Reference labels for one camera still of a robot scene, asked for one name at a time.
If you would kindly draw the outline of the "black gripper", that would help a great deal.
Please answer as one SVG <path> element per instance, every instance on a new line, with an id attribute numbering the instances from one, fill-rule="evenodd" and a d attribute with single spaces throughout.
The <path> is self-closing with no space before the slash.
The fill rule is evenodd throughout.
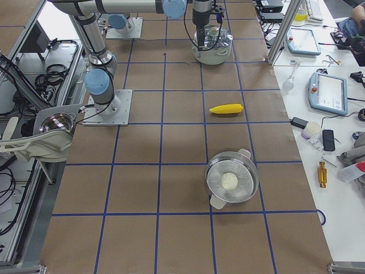
<path id="1" fill-rule="evenodd" d="M 198 51 L 204 49 L 205 27 L 209 24 L 210 16 L 215 15 L 219 24 L 223 22 L 224 9 L 211 0 L 193 0 L 192 1 L 192 22 L 197 26 L 197 48 Z"/>

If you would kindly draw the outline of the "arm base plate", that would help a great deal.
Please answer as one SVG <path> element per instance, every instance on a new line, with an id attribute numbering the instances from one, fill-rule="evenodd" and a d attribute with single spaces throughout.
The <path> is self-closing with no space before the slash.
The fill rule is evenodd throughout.
<path id="1" fill-rule="evenodd" d="M 141 17 L 125 18 L 123 14 L 111 14 L 108 17 L 106 39 L 139 39 L 143 19 Z"/>
<path id="2" fill-rule="evenodd" d="M 93 107 L 86 108 L 82 124 L 85 126 L 127 126 L 132 102 L 132 90 L 114 90 L 115 96 L 110 105 L 95 104 L 89 96 L 88 104 Z"/>

